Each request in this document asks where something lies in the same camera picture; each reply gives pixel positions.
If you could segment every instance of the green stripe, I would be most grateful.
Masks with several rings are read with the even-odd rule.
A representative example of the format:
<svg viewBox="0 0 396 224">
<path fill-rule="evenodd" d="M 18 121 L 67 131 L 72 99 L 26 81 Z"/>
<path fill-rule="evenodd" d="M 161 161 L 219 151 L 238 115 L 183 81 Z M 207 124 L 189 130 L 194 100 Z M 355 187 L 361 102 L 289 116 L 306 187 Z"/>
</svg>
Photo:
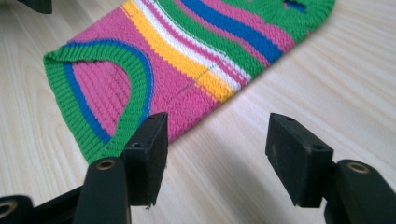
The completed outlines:
<svg viewBox="0 0 396 224">
<path fill-rule="evenodd" d="M 131 97 L 120 116 L 115 135 L 104 145 L 94 134 L 91 126 L 79 111 L 78 103 L 68 85 L 63 70 L 64 62 L 111 61 L 124 69 L 131 80 Z M 44 56 L 49 84 L 55 93 L 67 126 L 75 136 L 88 163 L 103 157 L 119 156 L 123 147 L 134 134 L 144 113 L 147 81 L 143 64 L 130 51 L 111 45 L 90 47 L 63 47 Z"/>
<path fill-rule="evenodd" d="M 274 24 L 286 31 L 296 43 L 299 43 L 326 20 L 335 0 L 296 0 L 295 2 L 305 6 L 305 12 L 292 8 L 285 9 L 284 0 L 223 1 L 257 14 L 266 23 Z"/>
<path fill-rule="evenodd" d="M 208 31 L 204 26 L 184 14 L 174 1 L 157 0 L 156 2 L 180 29 L 195 36 L 197 41 L 204 41 L 207 46 L 211 46 L 210 48 L 225 52 L 231 60 L 251 76 L 257 76 L 264 69 L 263 65 L 238 43 Z"/>
</svg>

